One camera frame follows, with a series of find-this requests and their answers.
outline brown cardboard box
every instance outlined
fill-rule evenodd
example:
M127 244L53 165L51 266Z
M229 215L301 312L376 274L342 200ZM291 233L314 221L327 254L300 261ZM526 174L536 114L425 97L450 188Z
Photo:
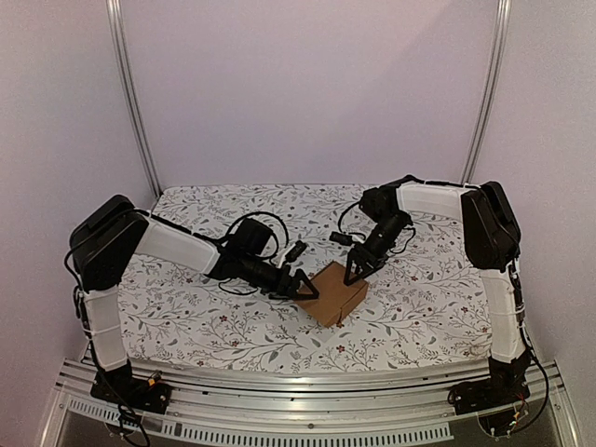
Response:
M342 322L364 300L369 289L364 279L344 285L344 272L343 265L330 263L311 279L318 299L295 302L326 328Z

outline white wall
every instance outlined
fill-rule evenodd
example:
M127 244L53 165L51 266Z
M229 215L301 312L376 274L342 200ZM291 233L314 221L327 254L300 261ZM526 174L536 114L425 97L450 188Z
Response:
M104 2L0 7L0 444L30 446L83 336L61 260L112 194L149 205Z
M500 180L521 225L536 343L596 439L596 3L513 2L475 181Z
M458 179L496 1L124 2L165 185Z

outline leaf pattern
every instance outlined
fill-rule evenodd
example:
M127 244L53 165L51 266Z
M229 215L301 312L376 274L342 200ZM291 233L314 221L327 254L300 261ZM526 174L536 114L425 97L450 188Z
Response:
M155 213L209 237L220 237L241 215L268 210L308 249L294 263L314 274L345 262L345 247L329 241L342 210L366 185L225 185L177 187ZM491 326L478 271L465 255L461 225L412 213L416 237L368 278L365 301L341 328L326 329L292 302L259 292L235 296L215 280L149 256L134 256L120 284L122 334L138 359L186 366L272 373L393 370L488 356ZM268 217L281 235L278 223ZM368 234L373 223L353 210L347 231ZM400 235L400 250L410 236ZM272 252L272 243L265 250ZM241 280L228 290L250 291Z

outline table surface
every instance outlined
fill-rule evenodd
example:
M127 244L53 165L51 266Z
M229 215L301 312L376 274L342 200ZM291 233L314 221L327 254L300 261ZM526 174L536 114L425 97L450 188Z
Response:
M366 185L224 185L165 191L155 213L210 237L220 237L243 214L279 215L291 241L308 250L293 264L314 274L347 248L329 241L342 210ZM272 224L283 244L283 233ZM403 254L369 277L365 301L341 328L323 328L293 302L259 292L235 296L218 281L149 256L135 256L120 285L125 347L136 359L177 365L271 373L337 373L442 365L488 356L491 326L478 271L463 246L461 224L413 213L415 238ZM349 231L370 232L358 210ZM402 232L400 250L410 236ZM235 280L226 287L250 288Z

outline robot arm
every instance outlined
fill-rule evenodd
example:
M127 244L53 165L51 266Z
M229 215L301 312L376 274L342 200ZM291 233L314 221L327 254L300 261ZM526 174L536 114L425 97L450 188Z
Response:
M480 270L493 328L491 378L458 384L450 394L456 412L470 413L529 397L524 373L531 353L522 335L524 306L518 274L520 228L503 188L423 182L414 176L365 191L359 208L377 225L347 258L345 283L382 268L400 231L412 224L407 212L450 217L464 227L466 255Z
M120 334L118 284L135 253L184 265L214 279L242 278L276 298L318 298L318 291L304 271L298 269L292 276L289 266L275 267L260 256L272 235L263 223L244 219L236 232L228 232L221 239L204 237L136 210L123 196L112 197L79 225L71 235L69 255L73 255L79 283L77 314L101 369L91 394L114 402L121 400L117 395L126 395L122 399L126 401L139 398L142 401L130 404L137 408L149 406L158 413L167 406L167 399L154 399L155 392L149 392L132 377ZM303 284L308 292L298 292ZM142 392L131 396L130 390L139 387ZM159 398L169 395L163 386L159 392Z

